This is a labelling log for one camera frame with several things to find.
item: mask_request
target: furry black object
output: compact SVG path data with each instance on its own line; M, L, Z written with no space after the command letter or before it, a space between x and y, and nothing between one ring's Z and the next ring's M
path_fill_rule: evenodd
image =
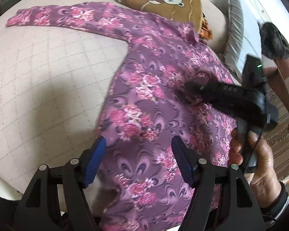
M266 57L274 60L289 58L289 48L284 41L283 35L278 28L271 22L266 22L260 29L261 52Z

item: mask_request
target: bed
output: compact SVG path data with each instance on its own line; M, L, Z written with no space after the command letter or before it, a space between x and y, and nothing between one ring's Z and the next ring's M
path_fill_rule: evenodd
M67 28L5 28L5 23L21 8L84 1L22 0L0 17L0 176L20 192L39 165L64 165L91 146L99 111L127 44ZM225 10L218 0L211 1ZM247 2L259 21L270 19L258 0ZM209 46L218 50L227 41L227 18L212 3L202 0L215 33L215 42ZM106 48L113 49L111 55ZM99 180L85 195L95 215L102 214L101 195L104 204L106 197L112 198ZM63 194L60 197L64 204Z

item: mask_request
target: screw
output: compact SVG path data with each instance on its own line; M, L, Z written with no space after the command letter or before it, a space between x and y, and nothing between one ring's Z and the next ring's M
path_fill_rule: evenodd
M76 165L76 164L79 163L79 160L78 160L77 158L74 158L74 159L72 159L72 160L70 161L70 163L71 163L72 165Z
M202 165L207 164L207 160L204 159L204 158L200 158L200 159L198 160L198 162L199 162L200 164L202 164Z
M235 163L231 164L231 168L234 170L238 170L239 166Z
M39 170L44 171L46 168L47 168L47 166L45 164L43 164L39 167Z

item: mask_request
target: black sleeve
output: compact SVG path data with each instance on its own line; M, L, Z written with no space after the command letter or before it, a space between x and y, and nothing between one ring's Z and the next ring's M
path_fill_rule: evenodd
M276 218L281 214L282 209L288 201L288 193L286 191L285 185L282 182L280 182L280 184L281 192L277 199L267 208L260 208L263 215L269 215L273 218Z

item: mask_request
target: purple floral shirt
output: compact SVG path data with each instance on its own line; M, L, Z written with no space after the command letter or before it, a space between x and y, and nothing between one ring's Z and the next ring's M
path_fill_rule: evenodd
M182 89L190 80L233 83L193 25L104 2L23 9L8 20L12 25L74 28L128 42L98 125L108 147L100 169L118 190L100 227L161 231L181 224L193 190L173 157L172 137L181 136L189 148L224 166L235 126L231 117Z

